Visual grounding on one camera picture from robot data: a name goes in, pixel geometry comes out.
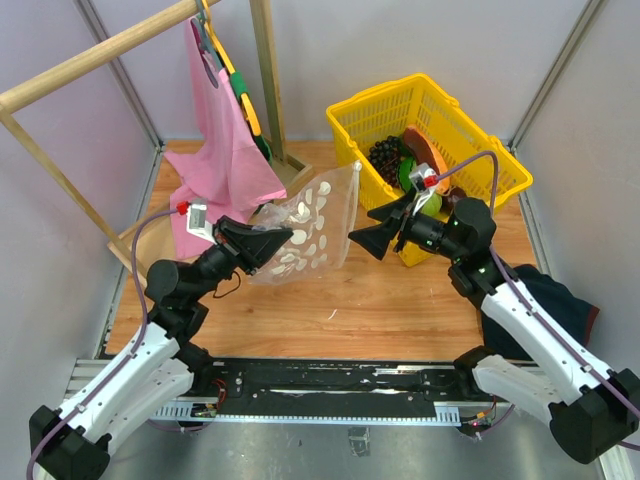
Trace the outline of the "clear polka dot zip bag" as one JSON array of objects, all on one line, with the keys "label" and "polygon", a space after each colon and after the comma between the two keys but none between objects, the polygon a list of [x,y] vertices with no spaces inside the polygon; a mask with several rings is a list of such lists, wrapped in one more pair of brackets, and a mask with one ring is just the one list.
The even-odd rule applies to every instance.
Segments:
[{"label": "clear polka dot zip bag", "polygon": [[358,210],[360,172],[353,163],[322,173],[280,205],[269,204],[254,217],[265,229],[293,230],[276,255],[250,277],[254,285],[284,285],[319,277],[343,266]]}]

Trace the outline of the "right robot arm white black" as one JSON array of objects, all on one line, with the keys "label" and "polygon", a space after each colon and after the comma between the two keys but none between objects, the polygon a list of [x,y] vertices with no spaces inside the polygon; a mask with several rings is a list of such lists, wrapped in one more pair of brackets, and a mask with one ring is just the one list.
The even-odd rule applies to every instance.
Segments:
[{"label": "right robot arm white black", "polygon": [[413,207],[409,196],[369,211],[376,225],[349,238],[377,259],[406,243],[450,260],[455,290],[501,326],[543,370],[536,376],[478,347],[459,358],[455,392],[466,400],[482,393],[504,399],[545,424],[560,448],[588,464],[621,444],[639,427],[639,378],[613,370],[541,306],[496,254],[489,206],[464,198],[445,221]]}]

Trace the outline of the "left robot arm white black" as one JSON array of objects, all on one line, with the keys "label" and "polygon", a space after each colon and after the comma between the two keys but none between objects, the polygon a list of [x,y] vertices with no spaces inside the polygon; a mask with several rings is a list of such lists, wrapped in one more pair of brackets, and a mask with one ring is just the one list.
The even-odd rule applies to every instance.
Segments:
[{"label": "left robot arm white black", "polygon": [[170,400],[214,383],[213,359],[192,343],[208,309],[201,300],[238,272],[255,274],[292,237],[288,227],[254,227],[221,217],[212,245],[191,263],[161,259],[136,289],[141,325],[122,351],[58,408],[29,420],[26,477],[98,479],[121,444]]}]

